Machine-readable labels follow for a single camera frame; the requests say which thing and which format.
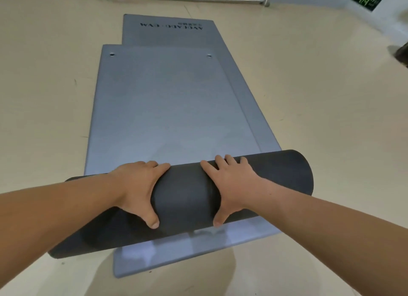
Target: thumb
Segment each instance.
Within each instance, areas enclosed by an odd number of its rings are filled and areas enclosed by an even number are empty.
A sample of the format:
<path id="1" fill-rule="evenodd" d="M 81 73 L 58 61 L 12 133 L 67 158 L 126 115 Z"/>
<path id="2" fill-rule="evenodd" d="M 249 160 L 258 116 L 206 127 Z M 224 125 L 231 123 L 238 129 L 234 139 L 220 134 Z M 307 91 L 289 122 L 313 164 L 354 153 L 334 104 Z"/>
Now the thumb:
<path id="1" fill-rule="evenodd" d="M 215 214 L 214 220 L 212 221 L 213 225 L 215 227 L 221 226 L 225 222 L 225 220 L 230 216 L 231 213 L 232 212 L 228 211 L 221 201 L 221 206 L 218 209 L 218 212 Z"/>
<path id="2" fill-rule="evenodd" d="M 159 227 L 159 217 L 153 210 L 153 207 L 150 203 L 148 203 L 145 207 L 145 211 L 142 215 L 140 215 L 143 221 L 146 222 L 147 226 L 152 229 L 156 229 Z"/>

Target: rolled yoga mat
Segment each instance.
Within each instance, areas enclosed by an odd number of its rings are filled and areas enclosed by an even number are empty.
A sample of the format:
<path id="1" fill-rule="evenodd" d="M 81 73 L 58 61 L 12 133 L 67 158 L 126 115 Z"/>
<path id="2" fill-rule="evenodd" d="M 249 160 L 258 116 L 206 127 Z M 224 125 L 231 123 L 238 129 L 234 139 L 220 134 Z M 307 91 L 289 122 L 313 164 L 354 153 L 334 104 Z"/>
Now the rolled yoga mat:
<path id="1" fill-rule="evenodd" d="M 285 150 L 245 156 L 261 177 L 284 187 L 312 195 L 312 170 L 302 154 Z M 123 247 L 210 227 L 221 203 L 220 192 L 202 170 L 200 163 L 172 166 L 156 183 L 151 203 L 160 226 L 150 229 L 134 214 L 113 207 L 90 221 L 48 253 L 64 258 Z M 233 213 L 228 222 L 257 216 L 244 209 Z"/>

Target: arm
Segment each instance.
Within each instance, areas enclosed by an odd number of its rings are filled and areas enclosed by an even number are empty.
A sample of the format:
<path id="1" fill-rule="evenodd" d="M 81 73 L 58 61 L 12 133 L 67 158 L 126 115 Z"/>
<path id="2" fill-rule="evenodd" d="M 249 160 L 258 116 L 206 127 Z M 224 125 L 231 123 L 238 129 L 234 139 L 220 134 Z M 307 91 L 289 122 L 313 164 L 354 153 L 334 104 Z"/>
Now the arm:
<path id="1" fill-rule="evenodd" d="M 363 296 L 405 295 L 408 229 L 260 178 L 245 158 L 216 156 L 205 172 L 221 193 L 214 217 L 248 208 L 286 233 Z"/>
<path id="2" fill-rule="evenodd" d="M 109 174 L 0 194 L 0 288 L 110 207 L 134 213 L 157 228 L 150 196 L 169 168 L 137 162 Z"/>

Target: person's right hand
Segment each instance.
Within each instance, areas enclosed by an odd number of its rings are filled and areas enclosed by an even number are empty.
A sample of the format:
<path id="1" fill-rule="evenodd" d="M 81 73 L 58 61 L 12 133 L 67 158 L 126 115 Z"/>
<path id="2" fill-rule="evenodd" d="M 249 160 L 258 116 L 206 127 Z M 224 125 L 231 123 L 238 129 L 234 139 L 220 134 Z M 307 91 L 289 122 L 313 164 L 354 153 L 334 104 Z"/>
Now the person's right hand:
<path id="1" fill-rule="evenodd" d="M 249 208 L 251 199 L 259 191 L 264 179 L 253 171 L 244 157 L 238 164 L 231 155 L 227 154 L 225 159 L 217 155 L 215 162 L 218 170 L 205 160 L 200 164 L 221 194 L 221 206 L 213 221 L 214 226 L 218 227 L 230 214 Z"/>

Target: floor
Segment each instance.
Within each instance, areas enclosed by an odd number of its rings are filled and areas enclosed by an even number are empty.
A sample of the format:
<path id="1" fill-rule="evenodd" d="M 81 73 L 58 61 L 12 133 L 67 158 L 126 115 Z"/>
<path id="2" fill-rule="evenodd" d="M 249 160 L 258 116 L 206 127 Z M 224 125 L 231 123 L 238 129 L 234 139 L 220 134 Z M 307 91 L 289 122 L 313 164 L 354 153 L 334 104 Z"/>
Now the floor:
<path id="1" fill-rule="evenodd" d="M 392 43 L 322 7 L 155 0 L 0 0 L 0 191 L 81 175 L 103 44 L 123 14 L 215 21 L 314 196 L 408 227 L 408 69 Z M 112 251 L 44 255 L 0 295 L 341 295 L 352 289 L 280 234 L 123 279 Z"/>

